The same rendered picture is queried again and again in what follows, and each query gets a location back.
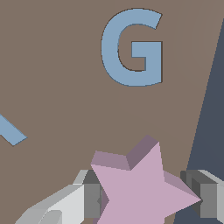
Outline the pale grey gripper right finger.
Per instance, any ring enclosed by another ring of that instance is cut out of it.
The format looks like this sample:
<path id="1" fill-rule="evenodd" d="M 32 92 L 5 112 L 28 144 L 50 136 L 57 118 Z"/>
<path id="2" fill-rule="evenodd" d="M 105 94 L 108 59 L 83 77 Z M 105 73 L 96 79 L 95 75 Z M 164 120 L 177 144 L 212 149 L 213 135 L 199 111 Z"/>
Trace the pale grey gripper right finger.
<path id="1" fill-rule="evenodd" d="M 224 181 L 206 170 L 181 171 L 182 181 L 201 201 L 192 205 L 200 218 L 215 218 L 224 224 Z"/>

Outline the pink star block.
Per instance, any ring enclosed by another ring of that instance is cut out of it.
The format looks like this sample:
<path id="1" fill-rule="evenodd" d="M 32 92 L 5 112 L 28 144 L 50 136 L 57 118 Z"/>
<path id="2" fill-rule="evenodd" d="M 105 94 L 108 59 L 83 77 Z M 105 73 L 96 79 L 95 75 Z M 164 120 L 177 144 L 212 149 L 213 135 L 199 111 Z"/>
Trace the pink star block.
<path id="1" fill-rule="evenodd" d="M 200 198 L 165 171 L 159 141 L 145 136 L 127 155 L 97 151 L 91 166 L 108 196 L 97 224 L 164 224 Z"/>

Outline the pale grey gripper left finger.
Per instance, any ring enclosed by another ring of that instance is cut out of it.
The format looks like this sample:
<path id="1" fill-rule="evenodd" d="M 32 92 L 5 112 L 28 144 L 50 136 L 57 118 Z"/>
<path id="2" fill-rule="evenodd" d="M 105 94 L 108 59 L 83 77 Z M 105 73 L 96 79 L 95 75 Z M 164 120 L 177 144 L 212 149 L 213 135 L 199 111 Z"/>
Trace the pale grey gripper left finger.
<path id="1" fill-rule="evenodd" d="M 102 216 L 109 198 L 93 170 L 80 170 L 75 181 L 28 208 L 15 224 L 93 224 Z"/>

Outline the brown board with letter slots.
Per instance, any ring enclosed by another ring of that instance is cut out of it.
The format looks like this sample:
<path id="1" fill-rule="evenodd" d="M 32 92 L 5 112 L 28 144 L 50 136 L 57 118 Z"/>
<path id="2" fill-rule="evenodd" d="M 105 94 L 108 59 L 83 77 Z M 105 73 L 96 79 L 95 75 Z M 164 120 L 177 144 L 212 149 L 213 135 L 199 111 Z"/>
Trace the brown board with letter slots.
<path id="1" fill-rule="evenodd" d="M 102 65 L 101 38 L 118 12 L 161 14 L 156 29 L 127 28 L 119 52 L 129 69 L 135 41 L 163 45 L 163 80 L 125 87 Z M 160 143 L 163 166 L 187 167 L 224 20 L 224 0 L 0 0 L 0 115 L 24 141 L 0 137 L 0 224 L 71 184 L 96 151 Z"/>

